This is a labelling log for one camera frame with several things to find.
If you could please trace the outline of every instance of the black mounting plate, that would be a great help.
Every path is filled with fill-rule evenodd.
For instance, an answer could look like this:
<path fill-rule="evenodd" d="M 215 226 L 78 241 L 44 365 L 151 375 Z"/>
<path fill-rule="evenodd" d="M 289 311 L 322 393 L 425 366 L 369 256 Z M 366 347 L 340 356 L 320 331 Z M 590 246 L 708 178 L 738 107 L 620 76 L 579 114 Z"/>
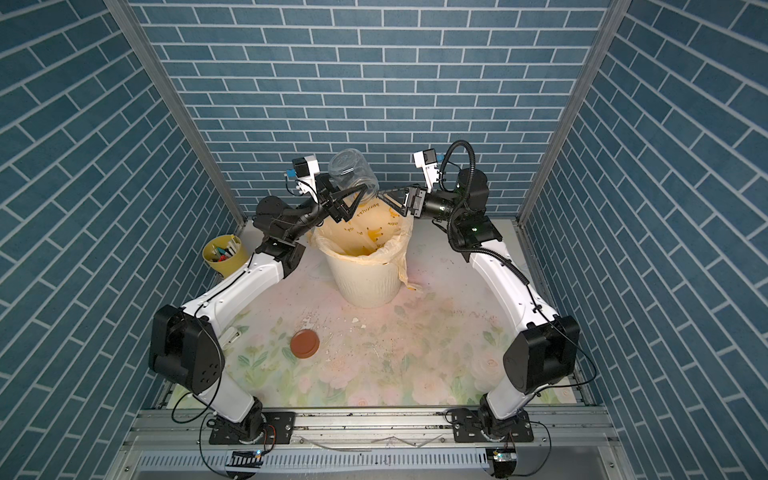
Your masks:
<path fill-rule="evenodd" d="M 296 419 L 296 414 L 293 412 L 262 412 L 267 425 L 275 427 L 275 433 L 277 438 L 275 439 L 275 445 L 286 445 L 290 443 L 290 437 L 293 434 L 293 422 Z M 272 445 L 272 439 L 274 434 L 272 429 L 266 429 L 266 445 Z M 210 438 L 208 439 L 210 445 L 243 445 L 237 438 L 229 436 L 224 429 L 210 430 Z M 260 436 L 254 445 L 263 445 L 264 437 Z"/>
<path fill-rule="evenodd" d="M 476 409 L 453 409 L 449 413 L 449 421 L 453 426 L 453 441 L 456 443 L 503 442 L 505 439 L 489 438 L 478 421 Z M 510 434 L 515 443 L 533 442 L 533 431 L 528 421 L 528 413 L 521 410 L 518 421 L 510 427 Z"/>

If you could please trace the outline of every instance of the pen holder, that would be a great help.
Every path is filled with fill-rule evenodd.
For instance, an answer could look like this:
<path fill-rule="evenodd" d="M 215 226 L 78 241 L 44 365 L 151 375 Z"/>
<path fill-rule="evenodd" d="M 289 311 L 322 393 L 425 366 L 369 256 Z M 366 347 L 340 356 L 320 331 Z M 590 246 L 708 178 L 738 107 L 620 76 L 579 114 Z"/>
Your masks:
<path fill-rule="evenodd" d="M 218 252 L 216 247 L 226 249 L 227 244 L 232 241 L 237 247 L 237 251 L 233 256 L 221 261 L 215 261 L 221 258 L 221 253 Z M 222 235 L 216 237 L 206 244 L 203 248 L 203 260 L 210 265 L 210 268 L 221 273 L 224 278 L 227 278 L 232 273 L 235 273 L 245 262 L 248 261 L 248 252 L 243 248 L 243 242 L 235 235 Z"/>

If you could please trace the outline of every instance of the red jar lid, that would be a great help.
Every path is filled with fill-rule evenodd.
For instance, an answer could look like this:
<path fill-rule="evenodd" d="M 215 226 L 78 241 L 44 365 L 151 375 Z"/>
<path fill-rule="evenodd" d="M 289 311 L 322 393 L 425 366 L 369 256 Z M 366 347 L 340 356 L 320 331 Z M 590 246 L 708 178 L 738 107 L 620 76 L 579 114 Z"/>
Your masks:
<path fill-rule="evenodd" d="M 296 358 L 308 359 L 320 348 L 320 338 L 312 330 L 299 330 L 290 340 L 290 351 Z"/>

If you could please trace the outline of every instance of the table surface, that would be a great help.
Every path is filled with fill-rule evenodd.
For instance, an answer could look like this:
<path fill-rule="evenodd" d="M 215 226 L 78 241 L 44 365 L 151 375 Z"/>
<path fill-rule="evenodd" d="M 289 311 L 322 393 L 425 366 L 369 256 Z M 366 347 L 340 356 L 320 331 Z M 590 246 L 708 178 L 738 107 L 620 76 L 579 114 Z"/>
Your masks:
<path fill-rule="evenodd" d="M 527 273 L 511 222 L 501 222 L 513 260 Z M 252 235 L 243 232 L 247 247 Z M 430 222 L 415 222 L 407 264 L 419 289 L 403 286 L 391 303 L 363 309 L 341 297 L 324 254 L 307 248 L 287 279 L 234 320 L 242 336 L 225 349 L 228 373 L 266 407 L 477 404 L 504 375 L 512 337 L 502 308 Z M 317 332 L 320 348 L 297 359 L 290 339 L 305 328 Z M 169 405 L 184 392 L 175 389 Z M 533 403 L 575 398 L 570 388 L 549 389 Z M 187 397 L 179 408 L 199 406 Z"/>

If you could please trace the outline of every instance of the ventilated metal panel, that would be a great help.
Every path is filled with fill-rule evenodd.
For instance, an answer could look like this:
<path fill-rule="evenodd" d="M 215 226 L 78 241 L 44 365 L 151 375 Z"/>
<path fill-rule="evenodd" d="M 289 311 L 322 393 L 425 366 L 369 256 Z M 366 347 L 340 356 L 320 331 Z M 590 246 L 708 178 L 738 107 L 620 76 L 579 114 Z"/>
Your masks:
<path fill-rule="evenodd" d="M 216 470 L 231 460 L 232 451 L 206 455 L 208 463 Z M 484 449 L 382 449 L 371 452 L 332 452 L 319 449 L 289 449 L 275 451 L 263 458 L 260 468 L 231 465 L 231 472 L 311 473 L 351 472 L 372 469 L 441 469 L 487 468 L 488 458 Z M 197 452 L 145 452 L 138 468 L 146 472 L 200 471 L 206 470 Z"/>

